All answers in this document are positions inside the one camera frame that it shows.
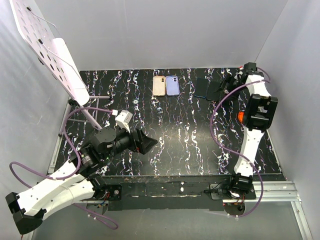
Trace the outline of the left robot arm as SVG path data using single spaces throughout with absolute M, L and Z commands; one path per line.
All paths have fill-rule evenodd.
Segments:
M 78 201 L 117 199 L 113 193 L 116 186 L 105 183 L 97 172 L 125 150 L 145 155 L 157 143 L 139 128 L 128 132 L 105 127 L 94 132 L 74 159 L 27 190 L 5 197 L 18 232 L 25 235 L 34 231 L 49 216 Z

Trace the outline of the dark blue phone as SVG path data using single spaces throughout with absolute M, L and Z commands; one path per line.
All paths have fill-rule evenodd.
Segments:
M 206 98 L 209 81 L 206 78 L 198 77 L 194 90 L 194 96 L 197 98 Z

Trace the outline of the purple phone case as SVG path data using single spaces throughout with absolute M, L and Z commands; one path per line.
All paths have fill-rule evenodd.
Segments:
M 168 96 L 178 96 L 180 94 L 179 80 L 176 75 L 166 76 L 165 82 Z

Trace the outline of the cream phone case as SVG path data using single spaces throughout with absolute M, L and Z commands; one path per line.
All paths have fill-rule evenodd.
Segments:
M 164 76 L 154 76 L 152 81 L 152 95 L 162 97 L 166 95 L 166 80 Z

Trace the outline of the black phone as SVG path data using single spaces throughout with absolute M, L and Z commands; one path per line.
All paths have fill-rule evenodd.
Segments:
M 211 81 L 206 93 L 206 100 L 212 102 L 219 102 L 221 94 L 221 84 L 219 82 Z

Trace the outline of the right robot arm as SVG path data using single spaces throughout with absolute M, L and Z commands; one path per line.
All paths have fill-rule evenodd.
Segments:
M 244 199 L 252 192 L 258 147 L 272 124 L 278 105 L 278 98 L 268 92 L 265 76 L 258 71 L 256 63 L 248 62 L 238 70 L 236 78 L 228 76 L 219 86 L 220 100 L 235 99 L 242 88 L 248 89 L 250 94 L 245 109 L 237 114 L 244 136 L 230 183 L 226 186 L 227 195 L 232 199 Z

